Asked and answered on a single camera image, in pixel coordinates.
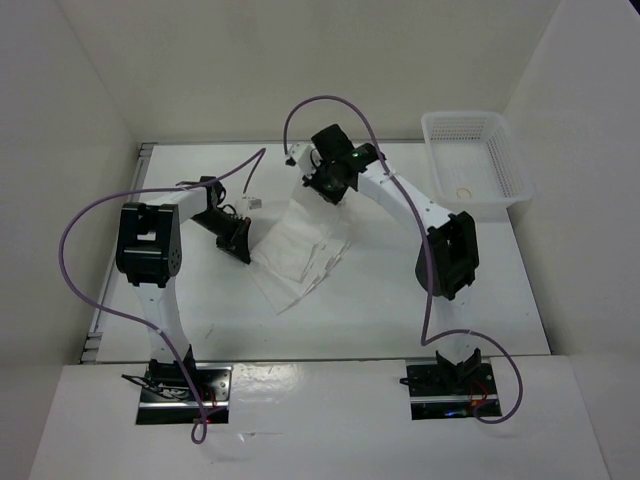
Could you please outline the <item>white pleated skirt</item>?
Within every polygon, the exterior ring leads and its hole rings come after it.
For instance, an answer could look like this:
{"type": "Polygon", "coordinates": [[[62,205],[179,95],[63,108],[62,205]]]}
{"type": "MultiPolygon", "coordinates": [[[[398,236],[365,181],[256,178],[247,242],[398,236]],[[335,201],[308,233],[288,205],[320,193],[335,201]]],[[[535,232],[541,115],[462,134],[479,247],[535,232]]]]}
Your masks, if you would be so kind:
{"type": "Polygon", "coordinates": [[[351,244],[342,205],[306,194],[292,197],[279,220],[251,250],[249,272],[274,312],[281,314],[310,293],[351,244]]]}

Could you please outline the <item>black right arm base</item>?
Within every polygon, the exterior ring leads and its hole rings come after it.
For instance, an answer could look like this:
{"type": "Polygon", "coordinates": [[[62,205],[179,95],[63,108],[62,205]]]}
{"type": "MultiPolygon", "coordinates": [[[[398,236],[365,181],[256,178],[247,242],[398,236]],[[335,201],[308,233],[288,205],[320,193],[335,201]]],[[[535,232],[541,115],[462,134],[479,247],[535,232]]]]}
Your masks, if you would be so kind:
{"type": "Polygon", "coordinates": [[[483,362],[479,369],[458,386],[446,386],[444,375],[435,361],[408,363],[399,379],[409,394],[413,420],[446,420],[502,416],[493,369],[483,362]]]}

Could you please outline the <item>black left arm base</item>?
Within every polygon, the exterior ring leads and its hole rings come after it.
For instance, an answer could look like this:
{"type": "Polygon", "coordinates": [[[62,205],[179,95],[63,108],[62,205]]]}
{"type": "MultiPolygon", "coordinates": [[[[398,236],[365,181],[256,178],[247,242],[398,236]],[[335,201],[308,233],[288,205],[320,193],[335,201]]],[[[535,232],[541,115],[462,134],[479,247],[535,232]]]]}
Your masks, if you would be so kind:
{"type": "MultiPolygon", "coordinates": [[[[207,412],[206,422],[227,424],[231,397],[231,365],[197,363],[194,382],[207,412]]],[[[198,403],[184,379],[177,383],[153,383],[149,372],[144,375],[122,374],[121,377],[140,388],[137,425],[191,425],[200,418],[198,403]]]]}

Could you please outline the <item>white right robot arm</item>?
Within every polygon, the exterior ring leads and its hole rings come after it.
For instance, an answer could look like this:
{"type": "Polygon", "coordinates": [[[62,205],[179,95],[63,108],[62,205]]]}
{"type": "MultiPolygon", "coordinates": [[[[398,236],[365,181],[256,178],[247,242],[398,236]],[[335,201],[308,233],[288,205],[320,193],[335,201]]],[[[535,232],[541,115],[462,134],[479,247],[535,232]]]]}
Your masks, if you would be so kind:
{"type": "Polygon", "coordinates": [[[479,266],[474,219],[436,204],[386,163],[374,145],[356,146],[336,124],[296,144],[286,163],[297,165],[302,184],[337,205],[353,190],[374,201],[408,231],[419,236],[415,276],[450,335],[436,351],[443,389],[459,393],[473,380],[481,354],[462,337],[470,333],[471,287],[479,266]]]}

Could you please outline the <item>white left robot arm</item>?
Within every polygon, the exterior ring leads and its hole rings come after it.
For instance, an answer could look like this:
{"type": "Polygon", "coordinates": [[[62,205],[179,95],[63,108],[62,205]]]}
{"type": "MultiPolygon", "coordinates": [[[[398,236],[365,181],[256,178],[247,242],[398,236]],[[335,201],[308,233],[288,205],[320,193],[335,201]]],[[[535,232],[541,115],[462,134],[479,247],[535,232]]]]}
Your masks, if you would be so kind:
{"type": "Polygon", "coordinates": [[[226,189],[212,177],[186,182],[149,202],[122,206],[116,266],[141,303],[151,356],[147,372],[130,380],[166,399],[184,400],[198,390],[200,375],[182,327],[176,277],[182,266],[181,226],[193,221],[216,237],[216,247],[251,262],[251,219],[225,205],[226,189]]]}

